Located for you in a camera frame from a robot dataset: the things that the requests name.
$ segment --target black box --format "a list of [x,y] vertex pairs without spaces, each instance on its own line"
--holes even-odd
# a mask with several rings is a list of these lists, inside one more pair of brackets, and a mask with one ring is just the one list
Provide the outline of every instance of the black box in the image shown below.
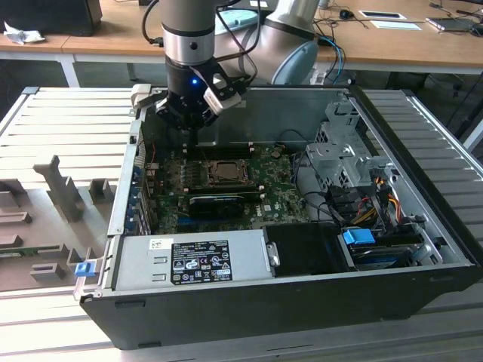
[[0,28],[4,21],[17,29],[42,35],[91,36],[103,16],[99,0],[0,0]]

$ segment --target sticker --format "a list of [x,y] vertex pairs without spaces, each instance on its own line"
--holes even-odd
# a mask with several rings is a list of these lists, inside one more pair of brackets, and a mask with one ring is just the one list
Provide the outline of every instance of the sticker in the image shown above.
[[[254,6],[258,8],[258,0],[250,0],[250,6]],[[269,5],[266,2],[260,2],[261,8],[267,8]]]
[[18,258],[22,256],[20,253],[3,253],[0,254],[0,258]]
[[232,280],[227,240],[172,244],[171,260],[174,285]]
[[151,239],[149,241],[149,249],[150,250],[171,249],[171,245],[173,245],[173,241],[174,239],[172,238]]

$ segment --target white label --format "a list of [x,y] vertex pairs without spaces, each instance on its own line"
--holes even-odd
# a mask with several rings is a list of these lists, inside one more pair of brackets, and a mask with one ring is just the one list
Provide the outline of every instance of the white label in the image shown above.
[[[256,8],[258,8],[258,1],[257,0],[250,0],[250,6],[254,6]],[[260,7],[261,8],[267,8],[269,7],[269,5],[266,3],[266,2],[260,2]]]
[[222,270],[216,270],[215,273],[216,275],[227,275],[227,274],[231,274],[232,271],[229,269],[222,269]]
[[235,108],[247,108],[247,101],[242,100],[240,103],[238,103]]
[[18,258],[19,256],[22,256],[20,253],[3,253],[0,254],[0,258]]
[[151,239],[149,241],[149,249],[150,250],[171,249],[171,245],[173,245],[173,241],[174,239],[172,238]]

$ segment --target yellow wire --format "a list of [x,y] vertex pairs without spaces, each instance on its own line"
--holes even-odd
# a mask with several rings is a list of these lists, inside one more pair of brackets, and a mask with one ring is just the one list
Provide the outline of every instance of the yellow wire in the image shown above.
[[362,215],[359,219],[354,221],[355,224],[359,224],[362,221],[365,221],[366,219],[369,219],[371,216],[373,216],[376,213],[376,209],[372,208],[369,212],[367,212],[365,215]]

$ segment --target computer mouse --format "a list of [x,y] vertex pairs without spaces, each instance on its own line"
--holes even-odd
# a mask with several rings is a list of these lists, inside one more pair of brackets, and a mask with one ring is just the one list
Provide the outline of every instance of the computer mouse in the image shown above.
[[339,18],[342,20],[347,20],[347,19],[350,19],[351,17],[354,17],[354,13],[349,10],[343,9],[339,13]]

